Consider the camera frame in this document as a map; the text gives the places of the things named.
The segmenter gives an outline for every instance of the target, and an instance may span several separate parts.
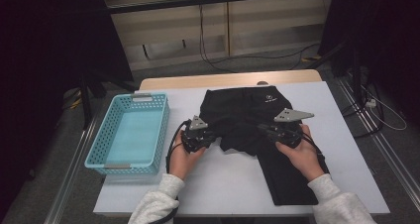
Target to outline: gray sleeve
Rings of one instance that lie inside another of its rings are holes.
[[[132,213],[129,224],[146,224],[167,216],[179,205],[175,197],[184,186],[177,176],[164,173],[158,189],[146,193]]]
[[[368,210],[354,193],[342,192],[329,174],[323,174],[308,186],[318,198],[313,206],[315,220],[324,223],[375,223]]]

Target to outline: basket handle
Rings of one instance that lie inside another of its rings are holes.
[[[105,164],[105,169],[130,169],[130,164]]]
[[[130,97],[135,102],[152,102],[154,98],[152,97],[151,93],[134,93],[131,94]]]

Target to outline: white logo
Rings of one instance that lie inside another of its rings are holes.
[[[277,98],[272,98],[271,95],[267,95],[265,98],[266,98],[265,102],[273,102],[273,101],[277,100]]]

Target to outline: white table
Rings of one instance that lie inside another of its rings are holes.
[[[368,166],[325,82],[279,84],[277,89],[296,110],[312,112],[305,119],[323,151],[333,180],[344,191],[356,193],[371,214],[389,213]],[[177,126],[199,114],[207,88],[157,90],[168,95],[170,116],[165,138],[167,151]],[[310,215],[311,206],[274,206],[257,158],[236,151],[224,153],[217,141],[188,177],[179,194],[179,216],[290,216]],[[157,188],[164,172],[164,156],[156,176],[108,175],[94,212],[130,215],[143,195]]]

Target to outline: black pants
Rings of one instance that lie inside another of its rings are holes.
[[[208,90],[200,118],[222,138],[223,151],[235,149],[258,157],[275,205],[314,205],[318,201],[306,178],[257,128],[258,124],[278,125],[273,119],[284,108],[292,109],[274,86]],[[328,172],[324,160],[318,156]]]

